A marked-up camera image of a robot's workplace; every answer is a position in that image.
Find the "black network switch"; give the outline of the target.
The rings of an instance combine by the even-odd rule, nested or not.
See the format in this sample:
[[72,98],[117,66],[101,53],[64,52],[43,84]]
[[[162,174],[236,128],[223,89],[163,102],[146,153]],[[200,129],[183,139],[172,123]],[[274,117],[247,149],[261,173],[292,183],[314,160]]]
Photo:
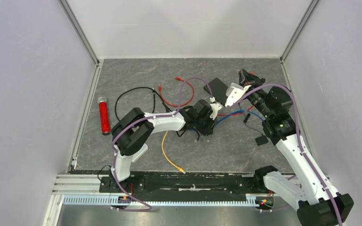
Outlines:
[[226,95],[227,90],[229,89],[230,86],[235,85],[235,83],[232,82],[230,84],[226,84],[219,78],[214,78],[208,84],[209,84],[212,92],[210,92],[207,85],[204,86],[204,90],[208,94],[212,94],[213,97],[215,98],[216,102],[219,102],[221,105],[226,106],[227,99],[229,97]]

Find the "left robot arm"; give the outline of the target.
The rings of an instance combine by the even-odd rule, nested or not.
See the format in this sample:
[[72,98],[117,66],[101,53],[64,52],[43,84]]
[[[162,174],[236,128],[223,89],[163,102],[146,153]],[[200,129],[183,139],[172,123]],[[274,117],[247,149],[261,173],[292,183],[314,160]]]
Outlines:
[[193,106],[186,106],[167,113],[145,113],[133,108],[112,128],[114,160],[111,168],[111,186],[118,192],[128,189],[131,163],[137,161],[147,150],[150,135],[177,131],[195,130],[203,136],[211,135],[222,105],[200,99]]

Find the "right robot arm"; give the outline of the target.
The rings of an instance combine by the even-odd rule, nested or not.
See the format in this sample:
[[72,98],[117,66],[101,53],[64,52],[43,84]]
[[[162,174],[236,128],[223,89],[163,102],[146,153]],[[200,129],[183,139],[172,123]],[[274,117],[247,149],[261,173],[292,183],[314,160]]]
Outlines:
[[241,69],[238,72],[242,100],[248,100],[264,117],[265,135],[287,159],[300,184],[284,178],[273,166],[255,171],[254,188],[259,192],[275,192],[297,214],[304,226],[341,226],[354,201],[332,185],[315,162],[304,143],[298,124],[296,102],[291,90]]

